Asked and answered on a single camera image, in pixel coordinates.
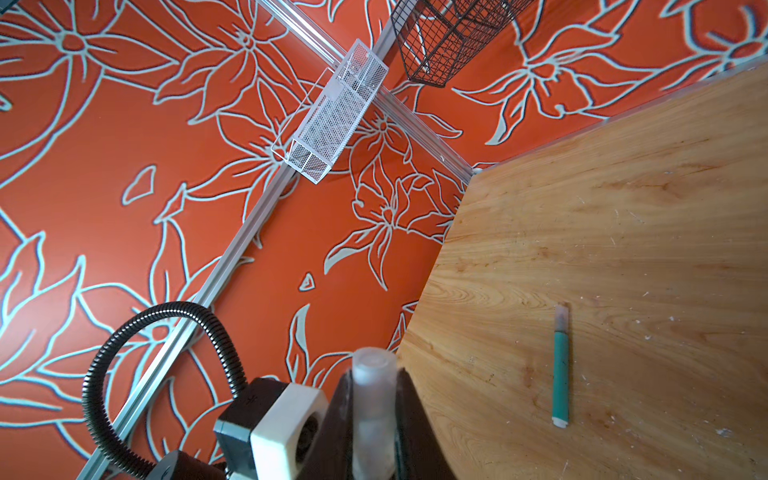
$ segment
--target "white translucent tube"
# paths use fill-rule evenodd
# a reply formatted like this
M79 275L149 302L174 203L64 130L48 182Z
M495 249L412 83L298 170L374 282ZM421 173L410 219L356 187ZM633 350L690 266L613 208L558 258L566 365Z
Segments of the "white translucent tube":
M397 358L374 347L352 357L355 480L387 480L395 472Z

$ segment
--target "white mesh basket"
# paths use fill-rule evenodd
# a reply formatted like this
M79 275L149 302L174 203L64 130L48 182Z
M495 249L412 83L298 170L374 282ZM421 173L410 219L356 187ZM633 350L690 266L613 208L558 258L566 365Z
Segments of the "white mesh basket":
M389 69L360 40L296 129L286 162L313 183L330 171Z

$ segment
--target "wood grain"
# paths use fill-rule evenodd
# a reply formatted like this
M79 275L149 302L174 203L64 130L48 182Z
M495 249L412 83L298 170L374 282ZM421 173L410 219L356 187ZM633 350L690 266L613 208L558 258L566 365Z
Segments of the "wood grain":
M476 176L399 356L459 478L768 478L766 313L763 66Z

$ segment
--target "hexagonal wire basket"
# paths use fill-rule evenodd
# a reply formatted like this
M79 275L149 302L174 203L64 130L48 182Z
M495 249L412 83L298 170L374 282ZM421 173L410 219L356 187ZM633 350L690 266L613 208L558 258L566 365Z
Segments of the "hexagonal wire basket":
M392 10L409 80L445 87L533 0L399 0Z
M355 133L388 70L360 40L355 41L293 134L286 163L314 184L320 182ZM275 144L271 148L278 154Z

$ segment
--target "wallpaper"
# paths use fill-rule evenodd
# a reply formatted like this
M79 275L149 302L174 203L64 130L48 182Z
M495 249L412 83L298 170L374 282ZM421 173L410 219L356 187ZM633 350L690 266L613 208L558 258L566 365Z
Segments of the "wallpaper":
M296 4L346 47L375 42L395 3ZM393 91L470 164L487 167L767 48L766 0L536 0L446 88L403 76Z
M80 394L96 350L136 312L200 289L325 67L253 0L22 0L0 17L9 478L79 473L94 448ZM330 395L352 351L396 349L463 191L370 109L321 184L297 176L283 192L215 302L249 378ZM121 350L112 415L172 326L156 323ZM212 427L230 397L201 339L131 444L155 460L184 449L215 461Z
M372 45L393 7L296 4L345 48ZM540 0L447 88L396 78L393 90L485 167L764 54L767 18L766 0ZM95 351L134 313L200 289L278 167L270 145L284 154L325 67L254 0L21 0L0 17L0 462L10 478L77 475L94 448L79 402ZM215 302L248 377L330 395L352 351L396 349L464 189L369 109L328 177L289 185ZM171 327L155 324L120 352L112 415ZM156 460L181 448L215 461L212 427L229 401L201 339L131 444Z

